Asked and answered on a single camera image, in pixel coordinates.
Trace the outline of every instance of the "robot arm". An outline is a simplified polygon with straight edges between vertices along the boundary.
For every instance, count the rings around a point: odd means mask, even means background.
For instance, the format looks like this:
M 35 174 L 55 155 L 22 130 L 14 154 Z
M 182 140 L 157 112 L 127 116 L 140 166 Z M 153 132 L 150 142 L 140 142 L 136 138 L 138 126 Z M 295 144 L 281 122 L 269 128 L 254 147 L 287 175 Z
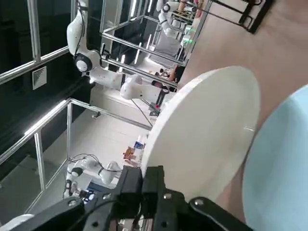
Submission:
M 108 185 L 116 174 L 121 171 L 121 168 L 115 161 L 110 162 L 107 168 L 104 168 L 96 160 L 89 158 L 78 160 L 76 163 L 70 163 L 67 167 L 65 189 L 63 193 L 64 198 L 73 195 L 74 191 L 77 189 L 77 182 L 75 180 L 77 177 L 80 177 L 85 170 L 99 175 L 102 182 Z
M 104 70 L 100 65 L 99 51 L 90 51 L 87 48 L 88 2 L 89 0 L 78 0 L 77 16 L 67 27 L 69 51 L 74 56 L 79 71 L 89 72 L 90 78 L 101 85 L 120 90 L 122 74 Z
M 74 56 L 75 65 L 81 72 L 89 72 L 92 81 L 103 86 L 121 90 L 125 82 L 125 75 L 105 70 L 100 65 L 101 54 L 96 50 L 87 48 L 87 24 L 88 24 L 89 0 L 78 0 L 78 11 L 76 18 L 68 25 L 66 35 L 70 53 Z M 161 91 L 152 85 L 143 85 L 141 78 L 138 82 L 135 77 L 129 78 L 128 83 L 122 87 L 121 95 L 128 100 L 145 99 L 156 102 Z
M 162 6 L 162 0 L 160 0 L 157 5 L 156 9 L 159 11 L 160 14 L 158 16 L 159 22 L 163 28 L 163 31 L 166 36 L 176 38 L 178 35 L 179 31 L 174 30 L 171 28 L 168 18 L 169 14 L 172 11 L 179 10 L 180 12 L 183 11 L 184 9 L 186 10 L 191 10 L 190 8 L 185 8 L 185 3 L 184 2 L 177 2 L 177 1 L 169 1 L 165 5 Z

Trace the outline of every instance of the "ceiling light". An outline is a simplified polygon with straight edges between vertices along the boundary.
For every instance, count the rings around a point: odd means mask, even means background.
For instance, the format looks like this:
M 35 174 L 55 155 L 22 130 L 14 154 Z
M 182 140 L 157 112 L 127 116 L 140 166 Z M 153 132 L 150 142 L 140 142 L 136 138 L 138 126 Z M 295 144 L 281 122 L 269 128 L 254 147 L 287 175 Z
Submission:
M 151 41 L 151 37 L 152 37 L 152 34 L 150 34 L 150 36 L 149 36 L 148 43 L 146 44 L 146 49 L 148 49 L 148 48 L 149 48 L 150 41 Z
M 131 12 L 130 12 L 131 17 L 133 17 L 134 14 L 135 14 L 136 2 L 137 2 L 137 0 L 133 0 L 133 5 L 131 7 Z
M 153 0 L 150 0 L 150 5 L 149 5 L 149 8 L 148 8 L 148 13 L 151 11 L 152 2 L 153 2 Z
M 137 50 L 136 57 L 135 57 L 135 64 L 137 63 L 139 53 L 140 53 L 140 50 L 138 49 L 138 50 Z
M 122 55 L 122 58 L 121 58 L 121 63 L 123 64 L 124 61 L 125 61 L 125 55 L 123 54 L 123 55 Z

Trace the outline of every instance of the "white disc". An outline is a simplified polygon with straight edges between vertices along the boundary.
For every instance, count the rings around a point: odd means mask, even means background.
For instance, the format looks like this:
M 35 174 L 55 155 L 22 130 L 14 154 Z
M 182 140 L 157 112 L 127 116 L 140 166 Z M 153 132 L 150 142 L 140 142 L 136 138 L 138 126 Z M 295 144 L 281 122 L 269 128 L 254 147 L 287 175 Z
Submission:
M 146 167 L 163 165 L 167 188 L 187 201 L 215 200 L 244 160 L 259 110 L 251 71 L 231 66 L 198 76 L 158 117 L 143 153 L 143 175 Z
M 82 71 L 82 72 L 85 72 L 88 69 L 88 65 L 82 60 L 78 60 L 76 62 L 76 66 L 77 66 L 78 70 Z
M 256 135 L 245 164 L 247 225 L 262 231 L 308 230 L 308 85 L 290 95 Z

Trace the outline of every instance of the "black wall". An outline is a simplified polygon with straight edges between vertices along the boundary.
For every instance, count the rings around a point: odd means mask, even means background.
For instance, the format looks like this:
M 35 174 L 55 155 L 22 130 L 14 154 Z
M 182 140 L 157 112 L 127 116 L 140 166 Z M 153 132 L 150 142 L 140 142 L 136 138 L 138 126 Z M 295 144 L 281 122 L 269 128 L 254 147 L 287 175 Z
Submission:
M 122 14 L 121 14 L 121 23 L 127 21 L 128 19 L 128 14 L 129 14 L 129 10 L 130 10 L 130 4 L 131 1 L 124 1 L 123 2 L 123 9 L 122 9 Z M 153 16 L 154 10 L 155 10 L 155 6 L 156 6 L 157 0 L 153 0 L 152 3 L 152 7 L 150 12 L 148 13 L 148 9 L 146 9 L 146 15 L 149 16 Z M 143 12 L 143 8 L 147 7 L 144 5 L 145 1 L 143 1 L 143 4 L 141 6 L 141 13 Z M 147 41 L 147 37 L 144 36 L 144 32 L 146 30 L 146 27 L 148 27 L 148 25 L 152 26 L 152 21 L 149 21 L 147 19 L 144 19 L 142 21 L 142 23 L 140 23 L 141 21 L 135 21 L 132 24 L 129 24 L 123 28 L 120 28 L 118 30 L 115 31 L 114 36 L 124 39 L 126 41 L 132 42 L 136 45 L 139 45 L 139 43 L 141 42 L 142 45 L 145 41 Z M 122 54 L 125 54 L 125 63 L 126 64 L 130 64 L 131 62 L 134 61 L 135 56 L 137 53 L 137 49 L 135 48 L 131 48 L 128 46 L 125 46 L 123 44 L 117 43 L 117 42 L 113 42 L 113 46 L 112 46 L 112 58 L 116 59 L 117 57 L 119 57 L 119 60 L 121 60 L 121 56 Z M 109 65 L 109 70 L 118 70 L 118 67 L 113 66 L 113 65 Z
M 70 1 L 38 1 L 41 53 L 45 55 L 67 45 Z M 0 73 L 32 61 L 28 12 L 25 0 L 0 0 Z M 47 84 L 32 90 L 32 71 L 0 85 L 0 154 L 58 102 L 74 97 L 90 101 L 89 79 L 81 78 L 72 55 L 47 64 Z M 73 119 L 83 111 L 74 107 Z M 66 111 L 42 131 L 43 149 L 66 129 Z M 0 179 L 27 155 L 35 157 L 33 139 L 0 167 Z

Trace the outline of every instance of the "floor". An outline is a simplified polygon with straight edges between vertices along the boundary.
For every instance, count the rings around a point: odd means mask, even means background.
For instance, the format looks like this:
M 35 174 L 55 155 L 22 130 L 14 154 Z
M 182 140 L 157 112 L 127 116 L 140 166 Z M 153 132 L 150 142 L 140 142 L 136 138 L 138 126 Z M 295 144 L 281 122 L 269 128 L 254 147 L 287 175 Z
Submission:
M 243 8 L 240 0 L 228 4 Z M 237 18 L 215 4 L 211 12 Z M 180 86 L 212 69 L 240 65 L 251 69 L 260 85 L 261 112 L 258 128 L 288 95 L 308 83 L 308 1 L 277 0 L 255 35 L 213 16 L 208 16 Z M 243 166 L 217 203 L 244 221 Z

